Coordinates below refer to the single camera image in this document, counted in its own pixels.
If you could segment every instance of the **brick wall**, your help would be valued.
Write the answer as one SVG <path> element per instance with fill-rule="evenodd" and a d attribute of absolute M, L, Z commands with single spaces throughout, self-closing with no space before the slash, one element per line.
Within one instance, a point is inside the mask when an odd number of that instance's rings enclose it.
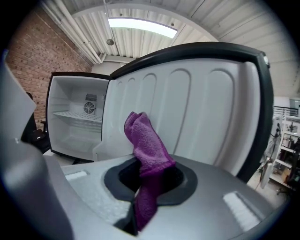
<path fill-rule="evenodd" d="M 23 21 L 8 50 L 9 68 L 37 104 L 34 116 L 38 129 L 45 120 L 51 73 L 91 72 L 93 65 L 40 7 Z"/>

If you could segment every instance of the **fluorescent light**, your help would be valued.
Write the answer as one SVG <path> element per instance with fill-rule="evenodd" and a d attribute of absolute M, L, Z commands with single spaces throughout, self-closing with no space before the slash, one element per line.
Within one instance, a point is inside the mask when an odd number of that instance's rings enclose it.
<path fill-rule="evenodd" d="M 136 18 L 110 18 L 108 19 L 111 28 L 135 28 L 155 32 L 169 38 L 173 38 L 177 30 L 168 26 Z"/>

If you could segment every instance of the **wire shelf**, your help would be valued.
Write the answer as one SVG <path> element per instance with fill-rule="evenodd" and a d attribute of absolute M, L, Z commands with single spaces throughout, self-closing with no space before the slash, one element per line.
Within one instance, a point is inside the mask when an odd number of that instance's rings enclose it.
<path fill-rule="evenodd" d="M 62 117 L 67 117 L 67 118 L 74 118 L 74 119 L 80 119 L 85 121 L 92 121 L 96 123 L 102 123 L 102 116 L 96 116 L 92 114 L 70 112 L 70 111 L 53 112 L 53 114 Z"/>

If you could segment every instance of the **ceiling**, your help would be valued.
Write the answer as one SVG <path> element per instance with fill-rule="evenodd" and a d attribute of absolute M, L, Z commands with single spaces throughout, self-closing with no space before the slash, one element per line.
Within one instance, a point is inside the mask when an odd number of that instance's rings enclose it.
<path fill-rule="evenodd" d="M 222 41 L 246 45 L 267 54 L 274 95 L 300 96 L 299 57 L 295 47 L 278 19 L 260 1 L 107 0 L 106 4 L 103 0 L 62 1 L 97 54 L 138 58 L 159 49 L 191 42 Z M 55 4 L 45 2 L 61 20 Z M 111 29 L 107 18 L 120 16 L 162 23 L 177 29 L 178 33 L 171 39 L 143 30 Z M 109 38 L 115 41 L 113 46 L 106 43 Z"/>

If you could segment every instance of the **white shelf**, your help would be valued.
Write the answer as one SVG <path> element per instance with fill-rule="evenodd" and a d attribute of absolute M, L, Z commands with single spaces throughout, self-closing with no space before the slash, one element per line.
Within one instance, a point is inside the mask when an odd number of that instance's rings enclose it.
<path fill-rule="evenodd" d="M 286 162 L 284 162 L 284 161 L 281 161 L 281 160 L 279 160 L 279 159 L 275 159 L 275 162 L 278 162 L 278 163 L 280 163 L 280 164 L 282 164 L 282 165 L 284 165 L 284 166 L 287 166 L 287 167 L 289 167 L 289 168 L 292 168 L 292 165 L 290 165 L 289 163 L 286 163 Z"/>
<path fill-rule="evenodd" d="M 300 123 L 300 117 L 285 116 L 285 120 L 292 121 L 292 122 L 299 122 Z"/>
<path fill-rule="evenodd" d="M 67 118 L 74 118 L 74 119 L 92 121 L 92 122 L 96 122 L 96 123 L 102 123 L 102 116 L 96 116 L 96 115 L 92 115 L 92 114 L 70 112 L 70 111 L 53 112 L 53 114 L 62 116 L 62 117 L 67 117 Z"/>
<path fill-rule="evenodd" d="M 286 124 L 286 125 L 291 125 L 292 123 L 293 123 L 293 125 L 296 125 L 296 126 L 299 126 L 299 125 L 300 125 L 299 122 L 290 121 L 290 120 L 283 120 L 282 123 L 283 123 L 283 124 Z"/>
<path fill-rule="evenodd" d="M 287 188 L 290 188 L 287 184 L 285 184 L 285 183 L 282 181 L 281 175 L 271 173 L 270 178 L 273 179 L 274 181 L 279 182 L 280 184 L 286 186 Z"/>
<path fill-rule="evenodd" d="M 293 149 L 286 148 L 286 147 L 284 147 L 284 146 L 280 146 L 280 148 L 283 149 L 283 150 L 286 150 L 286 151 L 288 151 L 288 152 L 294 152 Z"/>
<path fill-rule="evenodd" d="M 284 134 L 291 135 L 291 136 L 294 136 L 294 137 L 300 137 L 300 136 L 298 135 L 298 133 L 291 133 L 291 132 L 288 132 L 288 131 L 284 131 L 283 133 L 284 133 Z"/>

